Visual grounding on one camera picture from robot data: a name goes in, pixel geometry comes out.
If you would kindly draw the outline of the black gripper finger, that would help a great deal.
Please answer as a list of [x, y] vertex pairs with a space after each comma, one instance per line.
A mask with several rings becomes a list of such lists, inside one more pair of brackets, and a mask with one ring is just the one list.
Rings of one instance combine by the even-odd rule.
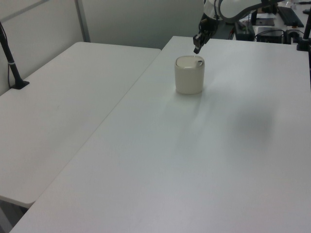
[[200, 45], [205, 45], [211, 39], [211, 32], [201, 32]]
[[194, 44], [194, 53], [195, 54], [198, 54], [202, 48], [202, 37], [201, 37], [201, 34], [196, 34], [194, 37], [193, 37], [193, 44]]

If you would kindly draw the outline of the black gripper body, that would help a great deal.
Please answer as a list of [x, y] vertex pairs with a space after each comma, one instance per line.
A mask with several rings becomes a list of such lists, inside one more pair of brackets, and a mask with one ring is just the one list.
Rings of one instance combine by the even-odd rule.
[[218, 29], [218, 20], [203, 13], [199, 22], [199, 34], [202, 38], [212, 38]]

